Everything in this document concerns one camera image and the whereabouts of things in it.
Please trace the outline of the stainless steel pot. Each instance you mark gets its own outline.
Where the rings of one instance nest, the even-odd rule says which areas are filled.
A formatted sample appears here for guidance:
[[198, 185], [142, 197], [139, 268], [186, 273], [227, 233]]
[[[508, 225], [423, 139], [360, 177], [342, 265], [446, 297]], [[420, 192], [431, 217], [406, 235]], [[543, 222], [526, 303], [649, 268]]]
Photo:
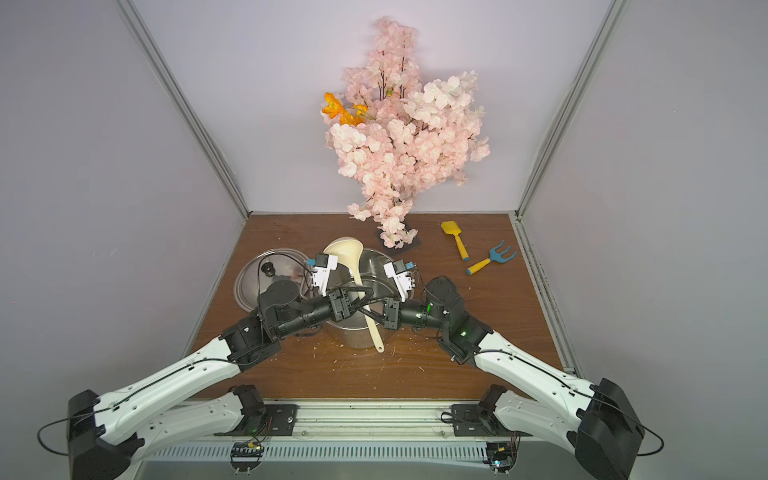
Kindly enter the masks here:
[[[363, 285], [374, 289], [375, 297], [372, 300], [368, 300], [368, 305], [377, 311], [383, 311], [383, 302], [386, 298], [401, 300], [394, 282], [387, 278], [384, 272], [384, 265], [392, 261], [396, 260], [382, 252], [366, 247], [364, 247], [360, 258], [359, 272], [362, 278], [362, 283]], [[327, 292], [332, 288], [345, 287], [350, 284], [355, 283], [349, 270], [344, 265], [338, 263], [337, 269], [330, 273]], [[382, 322], [374, 322], [384, 343], [388, 334], [385, 332]], [[344, 345], [353, 349], [373, 348], [368, 336], [368, 331], [366, 330], [365, 319], [359, 311], [357, 311], [351, 318], [339, 323], [329, 322], [329, 326], [331, 334]]]

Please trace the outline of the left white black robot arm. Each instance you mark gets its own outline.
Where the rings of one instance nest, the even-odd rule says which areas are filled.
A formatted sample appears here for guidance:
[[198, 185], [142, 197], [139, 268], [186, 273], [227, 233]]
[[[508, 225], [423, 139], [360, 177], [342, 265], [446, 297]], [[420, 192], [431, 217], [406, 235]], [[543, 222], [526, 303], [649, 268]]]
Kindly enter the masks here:
[[356, 285], [305, 299], [294, 282], [277, 281], [247, 317], [189, 356], [116, 391], [78, 393], [62, 420], [70, 478], [116, 479], [154, 451], [199, 436], [263, 435], [272, 422], [252, 385], [198, 407], [180, 404], [267, 360], [288, 336], [349, 318], [376, 300], [372, 288]]

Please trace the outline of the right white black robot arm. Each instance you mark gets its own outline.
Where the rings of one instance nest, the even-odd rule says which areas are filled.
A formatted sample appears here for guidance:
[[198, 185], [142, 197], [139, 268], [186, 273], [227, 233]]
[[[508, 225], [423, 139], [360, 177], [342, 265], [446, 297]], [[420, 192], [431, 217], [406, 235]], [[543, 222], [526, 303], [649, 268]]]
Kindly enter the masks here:
[[388, 328], [432, 328], [441, 349], [458, 364], [494, 375], [510, 389], [489, 397], [489, 416], [507, 430], [519, 430], [575, 456], [595, 479], [627, 479], [651, 429], [624, 390], [604, 378], [594, 384], [528, 354], [466, 311], [455, 284], [441, 276], [424, 288], [425, 299], [356, 294], [351, 311], [381, 306], [371, 318]]

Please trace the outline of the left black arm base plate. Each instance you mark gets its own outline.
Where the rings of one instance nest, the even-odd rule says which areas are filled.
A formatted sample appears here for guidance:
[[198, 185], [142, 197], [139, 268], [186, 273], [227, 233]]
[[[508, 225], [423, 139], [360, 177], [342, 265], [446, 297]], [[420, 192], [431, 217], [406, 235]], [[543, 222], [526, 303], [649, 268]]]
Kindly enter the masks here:
[[245, 407], [243, 419], [234, 429], [219, 436], [291, 436], [299, 407], [296, 404], [266, 404]]

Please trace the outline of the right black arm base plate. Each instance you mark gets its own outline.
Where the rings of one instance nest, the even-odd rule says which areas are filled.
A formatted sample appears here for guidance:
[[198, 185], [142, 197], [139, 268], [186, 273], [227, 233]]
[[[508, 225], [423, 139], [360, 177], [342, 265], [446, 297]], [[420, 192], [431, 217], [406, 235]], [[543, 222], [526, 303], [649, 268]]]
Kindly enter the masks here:
[[510, 430], [479, 404], [453, 404], [440, 414], [456, 437], [530, 437], [527, 432]]

